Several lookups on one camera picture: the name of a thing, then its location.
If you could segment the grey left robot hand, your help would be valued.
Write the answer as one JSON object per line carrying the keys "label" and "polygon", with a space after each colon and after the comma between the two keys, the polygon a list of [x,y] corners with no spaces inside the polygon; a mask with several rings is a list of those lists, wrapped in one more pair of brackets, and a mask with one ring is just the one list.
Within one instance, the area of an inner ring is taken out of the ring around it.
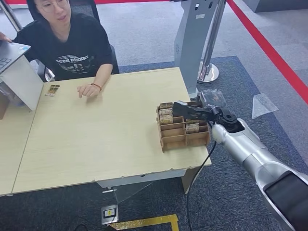
{"label": "grey left robot hand", "polygon": [[214,124],[222,125],[229,133],[245,130],[244,126],[236,115],[222,106],[203,108],[177,101],[173,103],[172,111],[174,117],[183,116],[184,119],[211,121]]}

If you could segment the person's left hand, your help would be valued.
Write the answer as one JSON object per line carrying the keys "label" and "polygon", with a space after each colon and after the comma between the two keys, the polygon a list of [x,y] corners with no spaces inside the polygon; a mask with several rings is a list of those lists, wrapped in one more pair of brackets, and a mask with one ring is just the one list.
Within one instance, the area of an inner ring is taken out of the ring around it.
{"label": "person's left hand", "polygon": [[99,85],[92,83],[92,84],[85,84],[82,86],[77,87],[79,98],[82,97],[94,97],[98,95],[102,88]]}

